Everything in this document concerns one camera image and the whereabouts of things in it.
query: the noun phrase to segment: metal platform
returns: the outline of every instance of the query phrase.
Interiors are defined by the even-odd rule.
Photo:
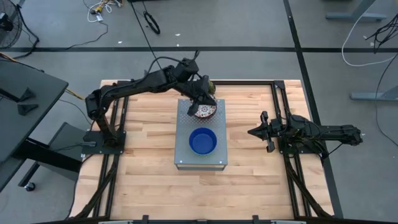
[[[207,119],[188,116],[190,100],[179,100],[174,164],[178,170],[224,170],[228,164],[226,147],[225,101],[217,100],[217,111]],[[211,129],[217,136],[215,150],[206,156],[195,154],[189,146],[189,136],[196,128]]]

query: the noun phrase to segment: black floor stripe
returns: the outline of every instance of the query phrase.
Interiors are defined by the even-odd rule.
[[[303,47],[305,53],[341,53],[337,47]],[[378,53],[398,53],[398,48],[379,49]],[[344,53],[373,53],[373,48],[344,48]]]
[[[305,92],[307,94],[308,104],[310,106],[310,111],[311,111],[311,115],[312,115],[312,120],[313,120],[313,122],[321,125],[320,117],[319,117],[318,109],[317,109],[317,103],[315,102],[315,98],[313,95],[310,77],[308,76],[307,66],[305,65],[303,50],[300,45],[299,36],[297,35],[297,30],[296,30],[296,26],[294,23],[293,14],[292,14],[292,10],[290,8],[289,0],[284,0],[284,6],[285,6],[285,10],[286,10],[287,20],[288,20],[289,26],[290,26],[290,31],[292,33],[294,46],[296,49],[298,64],[300,65],[300,70],[301,70],[301,74],[303,77]],[[323,163],[323,168],[325,170],[325,177],[326,177],[326,181],[328,184],[328,190],[329,190],[333,210],[335,212],[335,215],[338,218],[343,218],[343,211],[341,209],[340,199],[337,194],[336,182],[334,180],[333,171],[331,169],[331,164],[330,164],[329,160],[327,160],[327,162]]]
[[[155,52],[296,52],[294,47],[152,47]],[[302,47],[303,53],[341,53],[341,48]],[[3,52],[27,52],[30,47],[12,47]],[[34,52],[150,52],[148,47],[37,47]],[[373,53],[372,48],[346,48],[345,53]],[[379,49],[378,53],[398,53],[398,48]]]
[[[4,52],[26,52],[29,47],[13,47]],[[152,47],[155,52],[295,52],[293,47]],[[150,52],[149,47],[37,47],[35,52]]]

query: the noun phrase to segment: caster wheel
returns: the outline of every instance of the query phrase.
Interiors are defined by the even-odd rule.
[[[31,191],[35,190],[36,185],[34,183],[32,183],[32,182],[28,182],[27,185],[25,185],[24,188],[25,188],[25,190],[27,192],[31,192]]]

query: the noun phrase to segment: white cable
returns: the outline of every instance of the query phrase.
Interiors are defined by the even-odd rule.
[[[367,11],[368,11],[368,10],[366,10],[366,11],[358,18],[358,20],[354,23],[353,28],[351,28],[351,30],[350,30],[349,33],[348,33],[348,36],[347,36],[346,41],[344,41],[343,46],[341,47],[341,55],[343,56],[344,62],[345,62],[347,65],[350,65],[350,66],[353,66],[353,67],[362,67],[362,66],[367,66],[367,65],[375,65],[375,64],[379,64],[379,63],[388,62],[388,61],[390,61],[390,60],[392,60],[392,59],[394,58],[394,57],[391,57],[391,58],[389,58],[389,59],[385,59],[385,60],[380,61],[380,62],[365,63],[365,64],[363,64],[363,65],[354,65],[354,64],[351,64],[351,63],[347,62],[346,58],[344,57],[344,46],[346,45],[346,43],[347,43],[347,41],[348,41],[348,39],[349,39],[351,33],[353,32],[353,30],[354,30],[356,24],[357,24],[357,23],[359,22],[359,20],[363,17],[363,15],[365,15],[365,13],[366,13]]]
[[[103,2],[104,2],[104,0],[101,0],[99,3],[92,5],[92,6],[88,9],[88,12],[87,12],[87,21],[88,21],[88,22],[98,22],[97,19],[94,20],[94,21],[91,21],[91,20],[90,20],[90,12],[91,12],[91,9],[94,8],[94,6],[97,6],[97,5],[99,5],[99,4],[102,4]],[[111,12],[112,12],[112,7],[111,7],[110,5],[115,5],[115,4],[116,4],[116,3],[108,2],[108,3],[105,4],[104,8],[106,9],[106,11],[107,11],[108,13],[111,13]]]

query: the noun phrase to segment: yellow cable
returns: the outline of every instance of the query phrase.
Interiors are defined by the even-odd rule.
[[[3,55],[4,57],[8,58],[9,60],[12,60],[13,62],[18,62],[17,60],[13,59],[12,57],[0,52],[1,55]],[[79,94],[75,93],[72,90],[67,89],[67,91],[69,91],[72,95],[74,95],[75,97],[77,97],[79,100],[84,100],[84,98],[82,96],[80,96]]]
[[[12,60],[13,62],[17,62],[17,60],[13,59],[12,57],[0,52],[1,55],[5,56],[6,58],[8,58],[9,60]]]
[[[67,89],[70,93],[72,93],[75,97],[77,97],[80,100],[84,100],[84,98],[82,96],[80,96],[79,94],[75,93],[74,91],[71,91],[69,89]]]

